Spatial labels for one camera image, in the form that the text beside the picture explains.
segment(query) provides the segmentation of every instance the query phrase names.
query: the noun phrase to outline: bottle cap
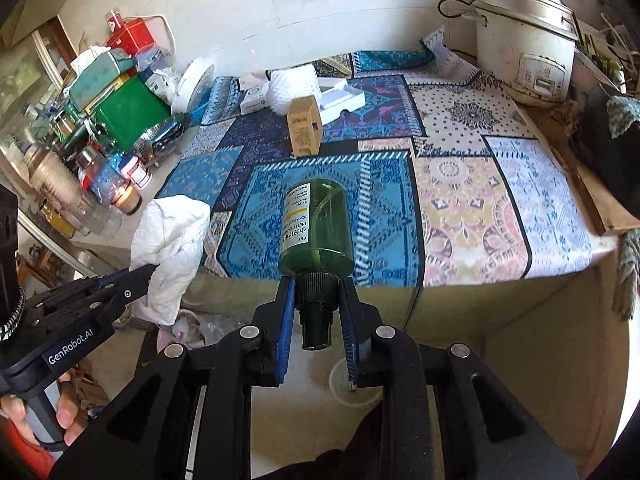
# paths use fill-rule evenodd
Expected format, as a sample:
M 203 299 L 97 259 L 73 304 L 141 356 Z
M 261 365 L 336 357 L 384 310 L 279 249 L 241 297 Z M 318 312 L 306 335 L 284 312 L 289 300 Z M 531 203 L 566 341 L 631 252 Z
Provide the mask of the bottle cap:
M 303 349 L 321 350 L 331 346 L 338 283 L 338 277 L 328 272 L 311 271 L 296 276 L 296 309 L 300 311 Z

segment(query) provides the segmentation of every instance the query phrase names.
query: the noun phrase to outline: cardboard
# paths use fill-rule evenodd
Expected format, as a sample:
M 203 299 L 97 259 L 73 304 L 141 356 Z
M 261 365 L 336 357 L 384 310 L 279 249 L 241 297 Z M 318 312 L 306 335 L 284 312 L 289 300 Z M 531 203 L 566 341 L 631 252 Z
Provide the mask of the cardboard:
M 289 138 L 295 156 L 317 155 L 322 139 L 322 119 L 312 95 L 293 99 L 287 113 Z
M 640 228 L 640 219 L 627 211 L 600 178 L 575 157 L 569 148 L 564 125 L 553 120 L 548 110 L 541 108 L 529 108 L 528 115 L 548 140 L 556 159 L 571 176 L 596 234 L 620 235 Z

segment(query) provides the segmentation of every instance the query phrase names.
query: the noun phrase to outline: bottle label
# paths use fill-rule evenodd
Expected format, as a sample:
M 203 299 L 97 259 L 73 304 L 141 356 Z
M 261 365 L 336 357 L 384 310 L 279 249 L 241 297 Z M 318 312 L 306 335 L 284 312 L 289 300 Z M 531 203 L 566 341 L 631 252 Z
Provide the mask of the bottle label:
M 280 253 L 309 241 L 309 204 L 311 184 L 293 188 L 284 199 Z

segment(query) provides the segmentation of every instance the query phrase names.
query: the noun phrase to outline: finger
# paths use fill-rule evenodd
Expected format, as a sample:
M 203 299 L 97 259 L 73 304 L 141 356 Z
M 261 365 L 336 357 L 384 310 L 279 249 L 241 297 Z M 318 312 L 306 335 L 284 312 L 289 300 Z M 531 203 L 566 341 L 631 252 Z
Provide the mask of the finger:
M 7 395 L 0 399 L 0 406 L 13 422 L 24 420 L 27 412 L 24 409 L 24 402 L 14 395 Z
M 56 419 L 62 428 L 69 428 L 78 415 L 76 392 L 69 383 L 60 384 L 60 398 L 56 409 Z
M 9 419 L 11 419 L 22 437 L 37 446 L 38 441 L 33 436 L 33 431 L 31 431 L 31 428 L 24 420 L 24 417 L 27 414 L 27 411 L 24 408 L 24 403 L 18 397 L 10 395 L 4 396 L 0 399 L 0 407 L 2 407 L 9 416 Z
M 24 420 L 14 420 L 13 423 L 14 423 L 14 426 L 16 427 L 16 429 L 20 432 L 20 434 L 22 435 L 22 437 L 25 440 L 31 442 L 35 446 L 39 446 L 40 445 L 38 443 L 38 441 L 36 440 L 36 437 L 33 434 L 33 431 L 31 431 L 31 427 L 26 423 L 26 421 L 24 421 Z
M 76 420 L 74 420 L 73 424 L 65 432 L 65 444 L 71 446 L 71 444 L 76 441 L 76 438 L 84 431 L 84 428 L 86 428 L 86 419 L 83 413 L 78 413 Z

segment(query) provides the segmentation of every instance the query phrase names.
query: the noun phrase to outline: rice cooker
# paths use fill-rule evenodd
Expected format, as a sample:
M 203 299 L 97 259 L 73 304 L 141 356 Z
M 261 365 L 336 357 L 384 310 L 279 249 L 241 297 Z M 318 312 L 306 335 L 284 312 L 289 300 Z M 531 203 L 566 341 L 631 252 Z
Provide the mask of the rice cooker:
M 476 0 L 478 66 L 505 84 L 514 100 L 535 107 L 564 102 L 577 27 L 561 0 Z

